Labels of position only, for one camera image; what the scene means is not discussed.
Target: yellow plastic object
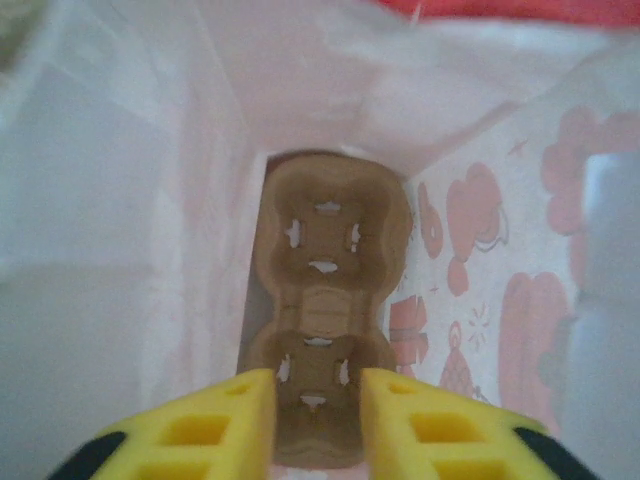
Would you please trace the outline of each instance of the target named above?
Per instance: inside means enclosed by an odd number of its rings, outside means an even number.
[[[127,438],[91,480],[266,479],[275,402],[259,369],[122,420],[100,433]]]
[[[365,369],[360,419],[374,480],[557,480],[513,432],[527,417],[388,370]]]

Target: brown pulp cup carrier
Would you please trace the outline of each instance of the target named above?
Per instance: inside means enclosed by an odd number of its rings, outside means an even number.
[[[395,370],[376,312],[402,275],[411,228],[398,178],[376,163],[302,155],[267,177],[254,260],[274,319],[245,367],[279,369],[277,463],[362,461],[359,374]]]

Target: red fabric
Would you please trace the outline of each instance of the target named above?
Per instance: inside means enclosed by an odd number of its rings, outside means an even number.
[[[419,5],[420,18],[502,17],[602,27],[640,25],[640,0],[377,0],[406,15]]]

